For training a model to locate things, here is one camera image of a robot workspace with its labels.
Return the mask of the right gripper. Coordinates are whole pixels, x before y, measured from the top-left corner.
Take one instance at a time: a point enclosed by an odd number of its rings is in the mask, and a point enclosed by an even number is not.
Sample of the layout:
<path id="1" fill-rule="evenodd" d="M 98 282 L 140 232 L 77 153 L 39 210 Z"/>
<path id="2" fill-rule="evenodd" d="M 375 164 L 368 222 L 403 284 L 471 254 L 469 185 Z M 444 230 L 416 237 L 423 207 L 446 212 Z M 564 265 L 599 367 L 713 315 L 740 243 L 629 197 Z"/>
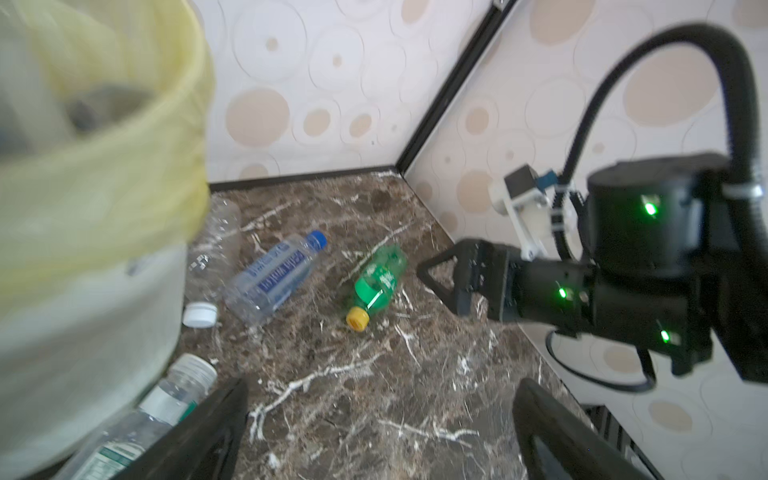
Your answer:
<path id="1" fill-rule="evenodd" d="M 537 322 L 576 336 L 596 330 L 592 297 L 597 268 L 536 259 L 518 248 L 464 239 L 416 267 L 418 279 L 453 314 L 470 314 L 475 293 L 487 300 L 489 319 Z"/>

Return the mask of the green bottle yellow cap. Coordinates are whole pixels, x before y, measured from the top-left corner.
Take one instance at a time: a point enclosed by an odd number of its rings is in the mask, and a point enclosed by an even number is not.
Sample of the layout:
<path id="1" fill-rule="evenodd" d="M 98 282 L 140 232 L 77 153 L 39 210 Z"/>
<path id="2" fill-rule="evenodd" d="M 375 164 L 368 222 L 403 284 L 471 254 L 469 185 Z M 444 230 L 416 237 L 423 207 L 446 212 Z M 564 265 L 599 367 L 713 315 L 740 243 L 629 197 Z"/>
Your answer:
<path id="1" fill-rule="evenodd" d="M 352 306 L 346 315 L 349 327 L 364 331 L 371 318 L 389 305 L 407 263 L 398 245 L 384 245 L 374 252 L 354 284 Z"/>

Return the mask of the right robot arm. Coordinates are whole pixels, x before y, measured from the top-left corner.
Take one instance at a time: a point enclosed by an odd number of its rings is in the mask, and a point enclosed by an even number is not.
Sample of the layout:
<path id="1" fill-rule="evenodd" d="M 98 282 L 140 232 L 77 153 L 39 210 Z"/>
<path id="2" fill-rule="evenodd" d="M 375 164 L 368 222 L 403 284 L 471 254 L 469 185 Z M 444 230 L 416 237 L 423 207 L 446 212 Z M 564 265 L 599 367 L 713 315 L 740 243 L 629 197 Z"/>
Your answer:
<path id="1" fill-rule="evenodd" d="M 622 161 L 593 172 L 588 192 L 572 187 L 591 128 L 613 87 L 662 48 L 688 44 L 712 62 L 721 86 L 726 154 Z M 589 334 L 637 351 L 656 386 L 651 357 L 682 377 L 720 343 L 741 379 L 767 380 L 767 229 L 759 159 L 759 107 L 745 48 L 726 30 L 689 23 L 631 50 L 592 97 L 564 168 L 522 166 L 493 184 L 493 207 L 510 219 L 518 246 L 464 239 L 419 264 L 417 274 L 449 310 L 465 316 L 483 296 L 503 323 Z"/>

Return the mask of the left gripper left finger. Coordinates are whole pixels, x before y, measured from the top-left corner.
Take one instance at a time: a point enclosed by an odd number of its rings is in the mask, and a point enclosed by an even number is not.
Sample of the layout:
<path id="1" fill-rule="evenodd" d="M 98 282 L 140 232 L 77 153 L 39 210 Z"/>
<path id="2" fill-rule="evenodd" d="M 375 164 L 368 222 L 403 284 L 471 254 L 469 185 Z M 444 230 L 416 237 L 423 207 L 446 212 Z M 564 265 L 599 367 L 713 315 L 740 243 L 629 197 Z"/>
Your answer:
<path id="1" fill-rule="evenodd" d="M 231 479 L 247 425 L 247 407 L 246 380 L 228 380 L 116 477 Z"/>

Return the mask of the soda water bottle blue cap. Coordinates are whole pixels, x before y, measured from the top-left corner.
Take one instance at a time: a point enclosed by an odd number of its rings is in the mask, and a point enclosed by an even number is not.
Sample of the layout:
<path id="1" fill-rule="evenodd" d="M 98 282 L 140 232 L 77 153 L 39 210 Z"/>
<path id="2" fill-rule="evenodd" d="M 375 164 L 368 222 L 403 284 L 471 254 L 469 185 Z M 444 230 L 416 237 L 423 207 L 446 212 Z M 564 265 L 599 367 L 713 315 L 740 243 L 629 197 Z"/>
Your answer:
<path id="1" fill-rule="evenodd" d="M 227 284 L 227 309 L 247 325 L 268 324 L 311 273 L 327 243 L 318 230 L 285 237 Z"/>

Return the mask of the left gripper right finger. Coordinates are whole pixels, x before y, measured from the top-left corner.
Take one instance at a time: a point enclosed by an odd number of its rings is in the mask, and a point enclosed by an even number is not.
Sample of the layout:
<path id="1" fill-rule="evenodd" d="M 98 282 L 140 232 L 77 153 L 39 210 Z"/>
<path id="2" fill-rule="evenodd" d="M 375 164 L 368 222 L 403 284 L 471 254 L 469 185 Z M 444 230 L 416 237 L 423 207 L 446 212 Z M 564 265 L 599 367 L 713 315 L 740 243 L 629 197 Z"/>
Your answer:
<path id="1" fill-rule="evenodd" d="M 514 397 L 514 427 L 530 479 L 647 479 L 531 378 Z"/>

